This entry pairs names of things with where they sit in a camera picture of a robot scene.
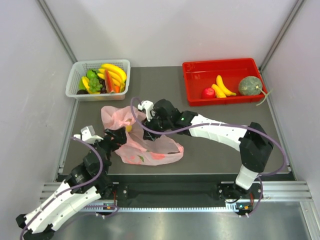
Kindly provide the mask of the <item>small yellow fruit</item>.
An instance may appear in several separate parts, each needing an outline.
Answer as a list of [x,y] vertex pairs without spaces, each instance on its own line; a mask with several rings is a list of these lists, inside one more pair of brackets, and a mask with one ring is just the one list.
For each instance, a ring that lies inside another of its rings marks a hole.
[[125,130],[126,130],[128,133],[131,132],[132,129],[133,129],[133,126],[132,126],[132,125],[127,125],[127,126],[125,127]]

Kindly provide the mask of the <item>pink plastic bag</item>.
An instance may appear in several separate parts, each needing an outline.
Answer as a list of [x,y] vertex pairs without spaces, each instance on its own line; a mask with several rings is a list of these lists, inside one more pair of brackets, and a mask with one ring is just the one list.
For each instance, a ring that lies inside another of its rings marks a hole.
[[165,135],[155,141],[144,140],[144,130],[134,119],[129,106],[104,106],[101,109],[101,120],[105,129],[117,130],[132,126],[131,132],[126,131],[126,144],[115,151],[126,164],[166,165],[179,161],[184,155],[184,147]]

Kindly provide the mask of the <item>red apple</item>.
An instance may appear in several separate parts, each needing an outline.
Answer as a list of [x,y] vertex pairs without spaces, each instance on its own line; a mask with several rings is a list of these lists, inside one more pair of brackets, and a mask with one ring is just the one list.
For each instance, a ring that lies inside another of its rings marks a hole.
[[212,87],[207,87],[201,92],[202,99],[214,99],[216,97],[216,91]]

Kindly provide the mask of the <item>yellow corn cob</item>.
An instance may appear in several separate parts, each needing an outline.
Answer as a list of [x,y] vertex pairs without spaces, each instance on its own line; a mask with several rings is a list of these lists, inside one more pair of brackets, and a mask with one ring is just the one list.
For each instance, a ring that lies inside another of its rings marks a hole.
[[226,94],[222,91],[222,89],[216,85],[212,84],[211,88],[215,91],[216,97],[217,98],[226,98]]

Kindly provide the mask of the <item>single yellow banana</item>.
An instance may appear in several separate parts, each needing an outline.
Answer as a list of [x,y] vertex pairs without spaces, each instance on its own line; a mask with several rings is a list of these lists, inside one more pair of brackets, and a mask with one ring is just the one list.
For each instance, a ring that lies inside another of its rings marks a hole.
[[224,84],[223,79],[220,75],[216,77],[216,84],[221,88],[227,97],[236,96],[235,92],[230,91]]

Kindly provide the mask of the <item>green cantaloupe melon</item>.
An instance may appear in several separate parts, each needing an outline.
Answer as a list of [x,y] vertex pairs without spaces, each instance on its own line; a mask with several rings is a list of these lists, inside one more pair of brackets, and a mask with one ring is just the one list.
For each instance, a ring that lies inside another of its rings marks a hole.
[[243,78],[238,84],[238,91],[242,96],[257,96],[263,94],[264,97],[261,102],[257,103],[256,106],[261,105],[272,92],[265,92],[263,90],[262,80],[256,76],[247,76]]

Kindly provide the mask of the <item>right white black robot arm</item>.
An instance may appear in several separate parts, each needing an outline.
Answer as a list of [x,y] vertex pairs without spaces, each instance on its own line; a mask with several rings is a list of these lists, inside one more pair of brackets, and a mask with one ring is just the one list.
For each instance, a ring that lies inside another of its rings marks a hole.
[[241,167],[235,182],[231,187],[219,190],[220,198],[230,202],[245,198],[251,193],[253,182],[265,170],[274,148],[262,126],[256,122],[249,126],[227,126],[224,122],[211,120],[193,111],[179,111],[166,99],[156,103],[142,101],[138,110],[146,115],[141,122],[144,126],[144,140],[155,141],[163,133],[172,131],[215,141],[238,151]]

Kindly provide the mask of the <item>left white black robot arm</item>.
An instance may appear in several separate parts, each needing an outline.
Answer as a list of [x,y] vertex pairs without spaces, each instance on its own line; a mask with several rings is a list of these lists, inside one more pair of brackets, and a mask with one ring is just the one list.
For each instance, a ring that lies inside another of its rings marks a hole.
[[127,142],[125,127],[106,129],[104,136],[98,136],[90,125],[71,139],[89,151],[40,206],[16,217],[22,229],[21,240],[52,239],[55,232],[84,207],[113,194],[114,184],[108,177],[111,154]]

